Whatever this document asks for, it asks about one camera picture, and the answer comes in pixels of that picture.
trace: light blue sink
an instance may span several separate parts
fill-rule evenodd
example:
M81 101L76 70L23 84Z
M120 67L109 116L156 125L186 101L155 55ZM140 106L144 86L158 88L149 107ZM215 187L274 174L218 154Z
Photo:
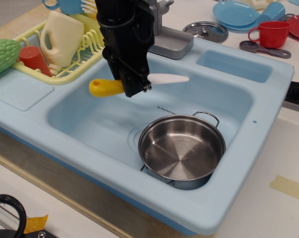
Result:
M112 78L103 59L60 86L9 69L0 75L0 129L186 235L214 233L265 144L294 69L201 39L181 60L153 54L148 59L152 73L190 81L154 85L132 98L95 98L89 82ZM137 145L143 129L171 112L197 111L219 118L227 145L209 182L180 190L141 172Z

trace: masking tape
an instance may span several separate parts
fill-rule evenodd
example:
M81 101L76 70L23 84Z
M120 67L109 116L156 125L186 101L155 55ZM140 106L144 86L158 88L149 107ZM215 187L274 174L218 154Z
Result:
M47 221L47 218L49 216L46 215L44 217L31 217L26 219L26 226L24 230L24 234L32 233L32 232L38 232L40 230L45 229L45 224Z
M299 199L298 182L289 180L280 175L276 175L275 179L270 183L270 187L291 197Z

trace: metal lid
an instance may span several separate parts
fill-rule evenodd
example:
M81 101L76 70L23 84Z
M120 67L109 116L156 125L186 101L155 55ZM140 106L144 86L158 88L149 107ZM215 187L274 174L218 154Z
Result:
M199 21L192 23L186 26L183 31L193 34L194 37L216 43L224 42L229 35L229 32L225 27L209 21Z

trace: dish rack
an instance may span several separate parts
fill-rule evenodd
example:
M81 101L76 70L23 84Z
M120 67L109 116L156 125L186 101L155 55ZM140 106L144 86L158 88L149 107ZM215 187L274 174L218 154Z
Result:
M39 69L33 70L28 68L24 66L23 62L14 63L12 68L34 77L44 83L51 85L61 85L75 80L94 63L100 60L102 58L104 44L103 35L100 32L100 25L98 22L80 14L71 15L71 17L84 23L85 34L82 36L82 42L76 54L74 55L70 66L62 68L61 71L59 71L59 73L53 77L42 74ZM14 38L14 40L20 42L22 47L37 46L40 48L41 31L46 22L47 20L34 26L33 28Z

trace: pot handle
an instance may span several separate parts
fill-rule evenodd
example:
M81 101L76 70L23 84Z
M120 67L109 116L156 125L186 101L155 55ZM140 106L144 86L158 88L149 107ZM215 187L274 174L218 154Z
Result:
M212 116L213 118L215 118L215 119L217 120L217 125L215 126L215 128L218 128L218 125L219 125L220 121L219 121L219 119L218 119L214 114L212 114L212 113L208 113L208 112L198 111L198 112L196 112L195 114L193 114L193 116L195 116L195 115L197 115L197 114L199 114L199 113L208 114L208 115Z

